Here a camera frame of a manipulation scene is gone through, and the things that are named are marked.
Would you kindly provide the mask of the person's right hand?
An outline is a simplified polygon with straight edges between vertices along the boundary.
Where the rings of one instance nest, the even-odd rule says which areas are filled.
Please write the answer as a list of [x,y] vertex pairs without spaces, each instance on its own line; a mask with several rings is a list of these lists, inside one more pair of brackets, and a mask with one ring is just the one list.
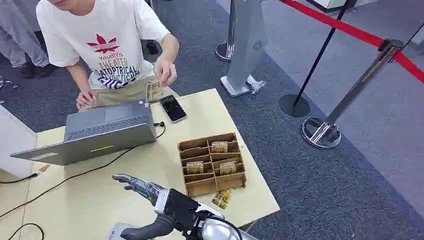
[[79,111],[93,108],[97,105],[98,93],[94,90],[81,91],[76,98],[76,107]]

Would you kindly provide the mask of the person's left hand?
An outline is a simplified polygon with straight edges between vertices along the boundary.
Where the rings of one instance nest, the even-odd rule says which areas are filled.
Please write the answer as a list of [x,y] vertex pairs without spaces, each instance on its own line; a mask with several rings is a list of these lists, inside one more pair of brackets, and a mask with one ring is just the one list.
[[177,79],[175,64],[163,56],[156,60],[153,70],[156,80],[162,87],[168,87]]

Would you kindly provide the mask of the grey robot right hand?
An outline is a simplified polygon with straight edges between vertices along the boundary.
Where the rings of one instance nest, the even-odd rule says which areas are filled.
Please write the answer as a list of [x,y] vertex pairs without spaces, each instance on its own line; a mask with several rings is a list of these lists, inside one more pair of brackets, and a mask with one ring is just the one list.
[[193,229],[195,212],[200,204],[173,188],[164,188],[154,182],[147,182],[128,174],[113,174],[112,178],[126,183],[125,190],[132,190],[149,202],[157,214],[153,223],[142,227],[124,228],[120,237],[125,240],[150,240],[170,234],[173,230],[180,232]]

